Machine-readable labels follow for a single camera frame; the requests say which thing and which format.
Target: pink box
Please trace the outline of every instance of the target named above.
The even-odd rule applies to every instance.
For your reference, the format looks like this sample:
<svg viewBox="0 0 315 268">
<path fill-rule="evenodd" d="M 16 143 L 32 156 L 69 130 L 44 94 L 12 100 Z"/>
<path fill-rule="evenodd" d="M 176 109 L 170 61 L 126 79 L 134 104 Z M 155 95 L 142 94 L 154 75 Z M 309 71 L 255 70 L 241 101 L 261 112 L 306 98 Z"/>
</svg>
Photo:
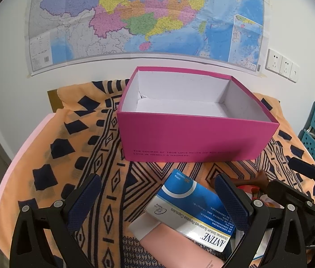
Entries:
<svg viewBox="0 0 315 268">
<path fill-rule="evenodd" d="M 279 127 L 232 76 L 175 67 L 137 67 L 117 118 L 125 158 L 142 162 L 255 159 Z"/>
</svg>

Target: white wall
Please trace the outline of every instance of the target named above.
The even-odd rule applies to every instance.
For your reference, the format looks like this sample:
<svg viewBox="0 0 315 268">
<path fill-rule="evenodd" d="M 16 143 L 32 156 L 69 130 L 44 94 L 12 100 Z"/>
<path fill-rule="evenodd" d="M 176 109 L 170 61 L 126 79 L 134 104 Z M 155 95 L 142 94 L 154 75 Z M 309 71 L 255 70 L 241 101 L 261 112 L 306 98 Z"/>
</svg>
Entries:
<svg viewBox="0 0 315 268">
<path fill-rule="evenodd" d="M 294 84 L 267 70 L 265 76 L 232 71 L 253 92 L 273 96 L 298 134 L 315 100 L 315 1 L 271 0 L 269 47 L 301 67 Z M 128 78 L 136 66 L 162 65 L 221 72 L 196 62 L 131 59 L 89 62 L 28 77 L 25 60 L 25 9 L 27 0 L 0 4 L 0 142 L 12 158 L 37 124 L 51 112 L 47 90 L 91 80 Z"/>
</svg>

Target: bed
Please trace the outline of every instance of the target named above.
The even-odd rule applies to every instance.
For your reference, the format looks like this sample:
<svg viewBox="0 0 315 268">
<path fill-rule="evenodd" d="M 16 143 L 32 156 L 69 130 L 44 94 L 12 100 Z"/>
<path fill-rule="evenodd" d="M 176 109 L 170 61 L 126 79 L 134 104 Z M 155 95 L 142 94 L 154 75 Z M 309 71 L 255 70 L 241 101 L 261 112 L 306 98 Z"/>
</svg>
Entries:
<svg viewBox="0 0 315 268">
<path fill-rule="evenodd" d="M 162 267 L 127 228 L 144 212 L 174 168 L 207 188 L 218 173 L 249 179 L 265 170 L 270 180 L 279 179 L 315 202 L 315 182 L 291 171 L 287 165 L 293 156 L 312 164 L 314 161 L 284 118 L 278 100 L 261 94 L 255 95 L 280 126 L 255 160 L 126 161 L 116 110 L 127 83 L 128 80 L 98 81 L 57 90 L 63 108 L 48 115 L 31 134 L 0 185 L 0 249 L 7 257 L 20 208 L 27 204 L 33 208 L 47 207 L 55 200 L 65 199 L 90 173 L 101 176 L 102 191 L 74 237 L 96 267 Z M 63 267 L 52 235 L 49 232 L 46 235 L 58 266 Z"/>
</svg>

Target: electrical outlet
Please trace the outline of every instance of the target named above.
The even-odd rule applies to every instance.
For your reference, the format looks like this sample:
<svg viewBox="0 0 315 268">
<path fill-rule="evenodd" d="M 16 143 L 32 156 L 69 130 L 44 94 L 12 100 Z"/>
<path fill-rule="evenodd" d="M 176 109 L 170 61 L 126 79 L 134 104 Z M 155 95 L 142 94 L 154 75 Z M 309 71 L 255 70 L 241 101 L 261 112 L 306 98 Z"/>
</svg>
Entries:
<svg viewBox="0 0 315 268">
<path fill-rule="evenodd" d="M 268 59 L 265 68 L 267 70 L 279 73 L 281 66 L 282 56 L 276 51 L 269 49 L 268 51 Z"/>
<path fill-rule="evenodd" d="M 291 68 L 292 68 L 292 61 L 283 57 L 281 60 L 281 68 L 280 68 L 279 74 L 286 77 L 286 78 L 289 78 Z"/>
<path fill-rule="evenodd" d="M 296 63 L 292 64 L 291 67 L 291 72 L 290 72 L 290 77 L 289 79 L 293 82 L 297 82 L 299 79 L 299 72 L 300 72 L 300 67 Z"/>
</svg>

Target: blue and white box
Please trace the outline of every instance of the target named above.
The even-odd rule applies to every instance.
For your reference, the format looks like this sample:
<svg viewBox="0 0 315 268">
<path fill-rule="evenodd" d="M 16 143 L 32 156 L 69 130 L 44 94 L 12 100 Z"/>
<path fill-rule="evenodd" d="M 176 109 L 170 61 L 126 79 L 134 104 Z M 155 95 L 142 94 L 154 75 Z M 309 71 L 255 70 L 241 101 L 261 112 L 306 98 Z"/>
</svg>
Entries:
<svg viewBox="0 0 315 268">
<path fill-rule="evenodd" d="M 222 252 L 234 225 L 219 197 L 175 169 L 145 210 L 186 237 Z"/>
</svg>

